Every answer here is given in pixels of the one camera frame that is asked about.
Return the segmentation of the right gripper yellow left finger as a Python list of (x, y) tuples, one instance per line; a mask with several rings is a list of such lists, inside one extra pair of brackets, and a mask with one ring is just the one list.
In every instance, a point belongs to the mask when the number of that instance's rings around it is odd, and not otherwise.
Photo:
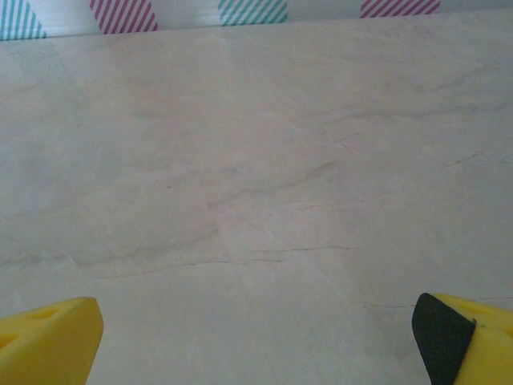
[(0, 318), (0, 385), (86, 385), (102, 336), (91, 297)]

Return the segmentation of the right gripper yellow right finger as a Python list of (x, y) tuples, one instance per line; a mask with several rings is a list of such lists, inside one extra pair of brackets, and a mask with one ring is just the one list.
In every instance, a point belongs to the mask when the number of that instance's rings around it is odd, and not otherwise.
[(431, 385), (513, 385), (513, 311), (423, 293), (411, 325)]

